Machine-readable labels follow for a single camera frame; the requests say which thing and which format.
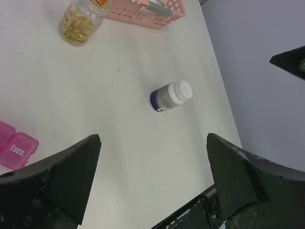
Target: glass jar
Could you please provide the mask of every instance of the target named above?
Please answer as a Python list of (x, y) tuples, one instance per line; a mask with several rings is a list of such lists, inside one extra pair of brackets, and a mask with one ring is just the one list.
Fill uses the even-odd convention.
[(59, 24), (64, 40), (83, 45), (101, 26), (110, 6), (110, 0), (72, 0)]

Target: blue label stripe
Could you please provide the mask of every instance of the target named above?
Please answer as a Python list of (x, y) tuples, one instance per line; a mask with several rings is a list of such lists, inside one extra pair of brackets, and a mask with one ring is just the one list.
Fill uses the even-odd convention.
[(151, 96), (149, 99), (150, 99), (153, 109), (156, 110), (157, 112), (160, 112), (160, 111), (158, 111), (158, 109), (160, 109), (160, 108), (157, 103), (157, 94), (158, 94), (158, 90), (154, 91), (153, 93), (151, 93)]

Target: black pointed object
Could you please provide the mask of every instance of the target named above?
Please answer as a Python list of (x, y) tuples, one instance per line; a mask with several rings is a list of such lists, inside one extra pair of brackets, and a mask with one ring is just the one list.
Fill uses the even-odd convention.
[(305, 172), (209, 134), (207, 151), (229, 229), (304, 229)]
[(270, 63), (284, 69), (290, 74), (305, 80), (305, 72), (302, 62), (305, 59), (305, 46), (293, 49), (271, 58)]
[(0, 176), (0, 229), (76, 229), (86, 210), (101, 142), (75, 145)]

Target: pink plastic basket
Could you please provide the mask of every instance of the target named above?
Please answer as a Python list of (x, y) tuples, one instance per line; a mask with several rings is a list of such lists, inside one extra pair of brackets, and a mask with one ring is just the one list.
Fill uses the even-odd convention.
[(168, 0), (165, 8), (172, 11), (173, 15), (166, 17), (154, 12), (144, 12), (142, 7), (149, 6), (148, 0), (113, 0), (113, 4), (105, 17), (118, 21), (124, 21), (136, 25), (162, 29), (169, 23), (180, 17), (185, 17), (185, 9), (182, 0)]

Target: white table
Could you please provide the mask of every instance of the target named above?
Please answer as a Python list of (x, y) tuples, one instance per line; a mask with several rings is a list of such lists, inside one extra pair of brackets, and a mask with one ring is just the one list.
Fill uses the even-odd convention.
[[(150, 229), (214, 183), (208, 133), (240, 145), (199, 2), (162, 30), (106, 19), (83, 47), (57, 32), (68, 4), (0, 1), (0, 119), (39, 140), (30, 163), (99, 134), (79, 228)], [(193, 98), (154, 112), (149, 93), (182, 79)]]

